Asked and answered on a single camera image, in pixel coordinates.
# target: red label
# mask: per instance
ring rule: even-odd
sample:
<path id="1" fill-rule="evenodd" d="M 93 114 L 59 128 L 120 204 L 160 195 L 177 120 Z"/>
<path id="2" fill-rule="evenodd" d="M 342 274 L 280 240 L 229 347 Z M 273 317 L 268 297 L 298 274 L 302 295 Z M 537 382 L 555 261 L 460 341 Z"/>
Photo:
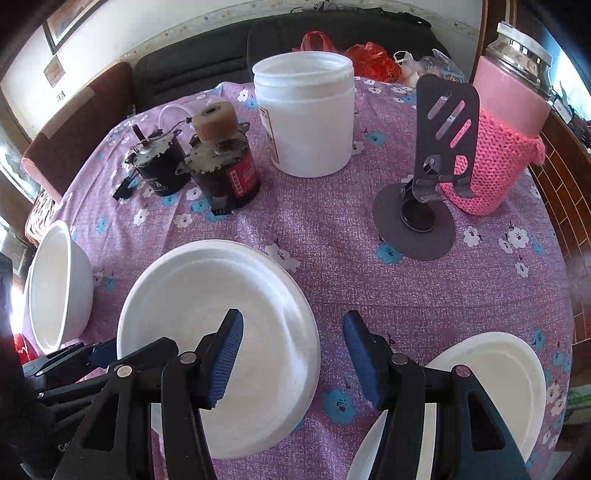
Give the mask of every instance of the red label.
<path id="1" fill-rule="evenodd" d="M 251 151 L 246 152 L 237 164 L 228 168 L 226 175 L 236 198 L 244 197 L 250 192 L 258 181 L 258 173 Z"/>

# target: white bowl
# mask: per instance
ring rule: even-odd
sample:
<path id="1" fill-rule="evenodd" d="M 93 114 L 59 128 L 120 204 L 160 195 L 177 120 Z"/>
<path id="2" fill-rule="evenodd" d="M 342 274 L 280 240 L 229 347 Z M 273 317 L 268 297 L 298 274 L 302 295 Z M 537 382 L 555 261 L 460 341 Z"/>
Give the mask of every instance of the white bowl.
<path id="1" fill-rule="evenodd" d="M 47 355 L 86 328 L 94 288 L 92 267 L 67 225 L 57 220 L 41 241 L 31 269 L 31 326 L 37 345 Z"/>

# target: screw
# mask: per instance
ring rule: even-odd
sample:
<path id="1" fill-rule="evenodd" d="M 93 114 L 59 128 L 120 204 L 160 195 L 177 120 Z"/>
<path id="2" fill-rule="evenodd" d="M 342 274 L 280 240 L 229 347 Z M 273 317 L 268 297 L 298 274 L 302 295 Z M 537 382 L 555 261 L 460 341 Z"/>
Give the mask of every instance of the screw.
<path id="1" fill-rule="evenodd" d="M 404 353 L 395 353 L 390 360 L 394 365 L 406 365 L 408 363 L 408 357 Z"/>
<path id="2" fill-rule="evenodd" d="M 188 365 L 192 364 L 197 359 L 197 355 L 193 352 L 185 352 L 181 355 L 181 363 Z"/>
<path id="3" fill-rule="evenodd" d="M 456 375 L 458 377 L 467 378 L 472 374 L 472 370 L 470 370 L 466 365 L 458 365 L 456 367 Z"/>
<path id="4" fill-rule="evenodd" d="M 118 369 L 117 369 L 117 376 L 121 377 L 121 378 L 125 378 L 131 375 L 131 372 L 133 372 L 134 369 L 131 368 L 129 365 L 121 365 Z"/>

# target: wall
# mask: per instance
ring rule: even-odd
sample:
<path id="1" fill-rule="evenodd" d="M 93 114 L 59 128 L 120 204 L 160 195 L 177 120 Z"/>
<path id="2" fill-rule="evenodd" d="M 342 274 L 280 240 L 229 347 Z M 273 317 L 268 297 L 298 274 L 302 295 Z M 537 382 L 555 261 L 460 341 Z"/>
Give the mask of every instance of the wall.
<path id="1" fill-rule="evenodd" d="M 314 0 L 109 0 L 59 49 L 66 74 L 52 89 L 43 74 L 51 51 L 42 28 L 21 50 L 0 87 L 14 115 L 34 138 L 82 86 L 118 58 L 133 61 L 166 44 L 247 18 L 288 12 Z M 469 75 L 476 51 L 482 0 L 340 1 L 364 8 L 409 11 L 433 25 L 437 38 Z M 58 102 L 63 91 L 65 100 Z"/>

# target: pink knitted bottle cover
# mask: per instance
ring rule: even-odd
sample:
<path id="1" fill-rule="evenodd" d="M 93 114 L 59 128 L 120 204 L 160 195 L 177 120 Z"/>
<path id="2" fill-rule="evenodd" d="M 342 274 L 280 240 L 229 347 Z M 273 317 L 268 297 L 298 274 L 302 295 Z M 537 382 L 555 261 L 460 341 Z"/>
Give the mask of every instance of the pink knitted bottle cover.
<path id="1" fill-rule="evenodd" d="M 441 184 L 441 189 L 447 198 L 465 212 L 487 215 L 501 204 L 527 165 L 542 165 L 543 162 L 544 143 L 540 137 L 524 137 L 505 127 L 481 108 L 476 159 L 470 183 L 477 197 L 464 199 L 457 196 L 451 183 Z M 457 158 L 455 173 L 465 169 L 466 160 Z"/>

